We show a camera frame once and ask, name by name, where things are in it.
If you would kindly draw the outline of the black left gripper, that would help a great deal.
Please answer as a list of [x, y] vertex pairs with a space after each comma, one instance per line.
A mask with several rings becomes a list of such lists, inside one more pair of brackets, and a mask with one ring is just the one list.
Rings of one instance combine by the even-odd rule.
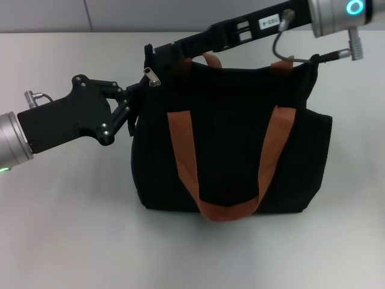
[[[108, 146], [129, 119], [133, 100], [128, 99], [142, 88], [140, 83], [124, 89], [116, 82], [76, 75], [66, 97], [23, 111], [17, 118], [34, 151], [46, 151], [80, 137]], [[124, 100], [112, 113], [108, 99]]]

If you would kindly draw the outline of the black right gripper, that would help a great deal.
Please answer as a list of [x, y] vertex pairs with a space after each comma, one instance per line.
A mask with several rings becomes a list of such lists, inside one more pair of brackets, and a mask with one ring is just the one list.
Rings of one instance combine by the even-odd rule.
[[278, 33], [285, 11], [293, 12], [289, 27], [311, 23], [307, 1], [286, 1], [243, 16], [224, 20], [208, 30], [154, 49], [161, 65], [172, 65], [208, 51], [225, 51]]

